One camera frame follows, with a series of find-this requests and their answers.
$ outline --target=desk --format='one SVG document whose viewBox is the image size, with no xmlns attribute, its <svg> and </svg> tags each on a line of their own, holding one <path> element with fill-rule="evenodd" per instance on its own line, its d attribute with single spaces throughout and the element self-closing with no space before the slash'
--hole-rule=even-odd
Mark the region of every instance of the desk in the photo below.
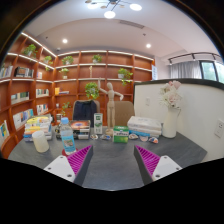
<svg viewBox="0 0 224 224">
<path fill-rule="evenodd" d="M 55 126 L 52 128 L 53 139 L 48 141 L 50 149 L 47 152 L 38 153 L 33 142 L 21 140 L 8 159 L 44 169 L 61 155 L 63 149 L 61 140 L 55 137 Z M 100 190 L 124 190 L 144 186 L 134 156 L 134 145 L 148 149 L 158 156 L 167 155 L 182 168 L 200 163 L 207 153 L 180 133 L 177 133 L 173 139 L 160 136 L 158 144 L 142 142 L 139 139 L 129 139 L 127 144 L 113 143 L 112 140 L 100 138 L 76 140 L 75 144 L 78 149 L 93 145 L 93 156 L 82 186 Z"/>
</svg>

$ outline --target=curtain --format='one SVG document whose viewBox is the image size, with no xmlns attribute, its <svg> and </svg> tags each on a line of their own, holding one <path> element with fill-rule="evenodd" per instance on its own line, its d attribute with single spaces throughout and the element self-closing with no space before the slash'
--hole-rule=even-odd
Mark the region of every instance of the curtain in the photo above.
<svg viewBox="0 0 224 224">
<path fill-rule="evenodd" d="M 199 61 L 188 61 L 169 66 L 171 78 L 195 78 L 201 79 Z"/>
</svg>

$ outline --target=flower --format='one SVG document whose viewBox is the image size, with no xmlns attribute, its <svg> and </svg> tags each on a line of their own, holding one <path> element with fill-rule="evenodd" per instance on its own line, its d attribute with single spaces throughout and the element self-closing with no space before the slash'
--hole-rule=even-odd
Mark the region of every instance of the flower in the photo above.
<svg viewBox="0 0 224 224">
<path fill-rule="evenodd" d="M 169 81 L 162 88 L 160 88 L 160 104 L 167 107 L 177 107 L 177 102 L 182 99 L 182 96 L 178 92 L 178 88 L 181 83 L 179 81 Z"/>
</svg>

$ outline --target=ceiling light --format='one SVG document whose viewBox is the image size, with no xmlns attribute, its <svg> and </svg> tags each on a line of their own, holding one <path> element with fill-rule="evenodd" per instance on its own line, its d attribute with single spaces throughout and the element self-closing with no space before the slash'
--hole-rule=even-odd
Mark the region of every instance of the ceiling light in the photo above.
<svg viewBox="0 0 224 224">
<path fill-rule="evenodd" d="M 142 9 L 142 7 L 140 5 L 138 5 L 138 4 L 131 4 L 129 2 L 124 2 L 124 1 L 121 1 L 121 0 L 107 0 L 107 2 L 106 2 L 106 0 L 105 0 L 105 2 L 97 2 L 97 1 L 92 2 L 91 0 L 87 0 L 87 1 L 85 1 L 85 3 L 88 4 L 88 8 L 89 9 L 95 9 L 95 8 L 97 8 L 98 3 L 100 3 L 100 4 L 107 3 L 107 5 L 101 6 L 100 7 L 101 9 L 106 9 L 106 8 L 108 8 L 110 6 L 113 6 L 113 8 L 110 11 L 107 11 L 107 12 L 104 13 L 104 16 L 107 19 L 112 19 L 112 18 L 115 17 L 116 14 L 113 12 L 113 10 L 114 10 L 114 8 L 117 5 L 119 5 L 120 8 L 125 8 L 125 6 L 123 5 L 123 3 L 130 4 L 130 8 L 132 10 L 135 10 L 135 11 L 140 11 Z"/>
<path fill-rule="evenodd" d="M 89 9 L 95 9 L 95 8 L 97 8 L 97 3 L 96 2 L 93 2 L 91 4 L 88 4 L 88 8 Z"/>
<path fill-rule="evenodd" d="M 105 12 L 104 13 L 104 16 L 107 18 L 107 19 L 112 19 L 112 18 L 114 18 L 115 17 L 115 12 L 113 12 L 113 11 L 107 11 L 107 12 Z"/>
<path fill-rule="evenodd" d="M 131 5 L 130 5 L 130 8 L 131 8 L 132 10 L 135 10 L 135 11 L 140 11 L 140 10 L 142 10 L 142 7 L 141 7 L 140 5 L 138 5 L 138 4 L 131 4 Z"/>
</svg>

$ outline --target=plastic container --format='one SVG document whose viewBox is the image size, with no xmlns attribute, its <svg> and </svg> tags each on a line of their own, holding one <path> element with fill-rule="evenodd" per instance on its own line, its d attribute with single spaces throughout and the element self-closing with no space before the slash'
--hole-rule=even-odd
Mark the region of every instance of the plastic container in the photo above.
<svg viewBox="0 0 224 224">
<path fill-rule="evenodd" d="M 67 155 L 70 155 L 73 152 L 75 152 L 76 149 L 75 149 L 75 141 L 73 137 L 73 130 L 71 126 L 68 124 L 67 117 L 61 118 L 60 134 L 61 134 L 61 140 L 64 146 L 65 153 Z"/>
<path fill-rule="evenodd" d="M 33 143 L 38 152 L 46 152 L 49 149 L 49 145 L 43 131 L 36 131 L 32 134 Z"/>
</svg>

